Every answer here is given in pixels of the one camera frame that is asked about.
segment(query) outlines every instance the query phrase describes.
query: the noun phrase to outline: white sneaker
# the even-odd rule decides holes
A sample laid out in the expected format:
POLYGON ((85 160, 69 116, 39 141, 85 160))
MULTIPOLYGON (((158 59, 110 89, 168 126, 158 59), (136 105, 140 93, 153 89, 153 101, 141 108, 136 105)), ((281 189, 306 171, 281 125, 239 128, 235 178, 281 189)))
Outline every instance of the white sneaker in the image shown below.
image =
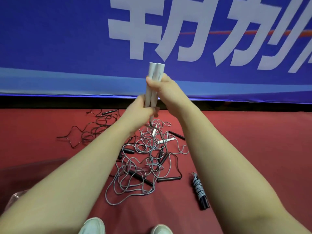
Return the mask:
POLYGON ((153 228, 151 234, 173 234, 173 232, 166 225, 158 224, 153 228))
POLYGON ((98 217, 89 218, 83 224, 79 234, 105 234, 104 223, 98 217))

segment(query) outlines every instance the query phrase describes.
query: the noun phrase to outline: forearm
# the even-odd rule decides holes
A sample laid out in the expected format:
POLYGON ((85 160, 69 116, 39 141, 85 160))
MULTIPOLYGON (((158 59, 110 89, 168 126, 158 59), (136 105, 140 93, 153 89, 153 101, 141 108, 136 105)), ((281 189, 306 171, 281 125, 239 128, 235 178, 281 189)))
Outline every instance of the forearm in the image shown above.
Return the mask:
POLYGON ((96 202, 127 139, 117 121, 78 154, 30 189, 0 218, 10 233, 77 233, 96 202))
POLYGON ((188 106, 179 121, 199 178, 221 223, 234 224, 284 212, 269 183, 195 105, 188 106))

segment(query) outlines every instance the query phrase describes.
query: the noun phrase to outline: light blue stripe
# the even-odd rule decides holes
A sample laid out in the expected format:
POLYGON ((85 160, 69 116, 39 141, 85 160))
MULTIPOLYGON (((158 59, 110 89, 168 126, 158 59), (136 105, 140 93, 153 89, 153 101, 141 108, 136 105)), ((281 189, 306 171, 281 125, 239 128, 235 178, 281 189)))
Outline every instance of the light blue stripe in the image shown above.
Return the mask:
MULTIPOLYGON (((192 96, 312 91, 312 85, 264 85, 176 81, 192 96)), ((0 93, 68 95, 139 95, 144 78, 0 68, 0 93)))

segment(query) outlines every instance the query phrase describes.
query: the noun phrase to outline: black trim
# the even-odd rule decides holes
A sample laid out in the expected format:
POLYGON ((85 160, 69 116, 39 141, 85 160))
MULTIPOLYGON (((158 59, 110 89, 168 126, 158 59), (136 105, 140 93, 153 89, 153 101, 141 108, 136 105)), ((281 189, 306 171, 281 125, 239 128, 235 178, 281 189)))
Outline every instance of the black trim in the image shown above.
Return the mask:
MULTIPOLYGON (((126 109, 134 99, 93 97, 0 96, 0 108, 126 109)), ((200 110, 312 112, 312 104, 193 101, 200 110)), ((160 100, 157 105, 166 106, 160 100)))

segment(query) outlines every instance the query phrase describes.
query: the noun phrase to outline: red floor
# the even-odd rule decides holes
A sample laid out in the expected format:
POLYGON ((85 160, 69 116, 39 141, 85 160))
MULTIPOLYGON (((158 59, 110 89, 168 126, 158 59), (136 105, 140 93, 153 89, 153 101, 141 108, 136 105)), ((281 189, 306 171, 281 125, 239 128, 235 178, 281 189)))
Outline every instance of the red floor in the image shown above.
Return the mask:
MULTIPOLYGON (((56 137, 66 135, 72 125, 84 127, 93 121, 85 112, 0 110, 0 169, 76 154, 83 145, 72 149, 56 137)), ((270 182, 286 209, 312 231, 312 114, 204 113, 270 182)), ((172 123, 170 130, 182 133, 178 121, 167 111, 161 111, 159 118, 172 123)), ((76 141, 79 136, 72 135, 76 141)), ((174 151, 175 146, 171 145, 169 150, 174 151)), ((107 234, 145 234, 158 223, 168 225, 178 234, 222 233, 212 209, 199 210, 190 187, 190 173, 195 168, 189 155, 179 155, 179 167, 182 180, 159 183, 151 195, 131 197, 112 207, 102 193, 91 216, 104 220, 107 234)), ((108 196, 113 201, 121 198, 113 192, 108 196)))

